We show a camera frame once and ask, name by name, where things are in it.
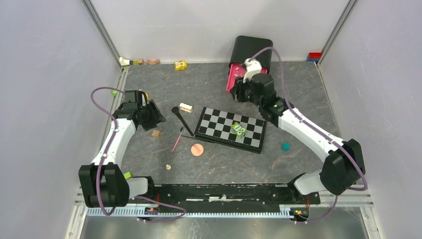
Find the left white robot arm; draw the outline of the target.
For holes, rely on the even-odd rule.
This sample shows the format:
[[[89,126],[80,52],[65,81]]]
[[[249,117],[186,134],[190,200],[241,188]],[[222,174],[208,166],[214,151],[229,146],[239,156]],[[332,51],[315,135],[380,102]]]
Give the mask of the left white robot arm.
[[[120,167],[130,139],[142,128],[149,131],[165,122],[155,102],[142,90],[124,92],[124,101],[107,113],[110,130],[97,156],[88,165],[82,165],[78,176],[89,208],[124,207],[131,198],[139,197],[150,203],[156,198],[156,189],[149,176],[126,179]]]

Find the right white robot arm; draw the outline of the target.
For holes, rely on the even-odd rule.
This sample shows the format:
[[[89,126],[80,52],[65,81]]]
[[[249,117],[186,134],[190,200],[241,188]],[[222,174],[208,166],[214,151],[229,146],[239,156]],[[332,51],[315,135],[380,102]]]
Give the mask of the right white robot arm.
[[[338,196],[351,190],[365,174],[361,145],[328,133],[278,97],[273,78],[261,73],[256,59],[246,59],[244,69],[245,74],[236,78],[230,90],[233,99],[254,104],[264,120],[296,137],[323,162],[320,171],[301,174],[289,182],[289,200],[300,203],[312,192],[328,191]]]

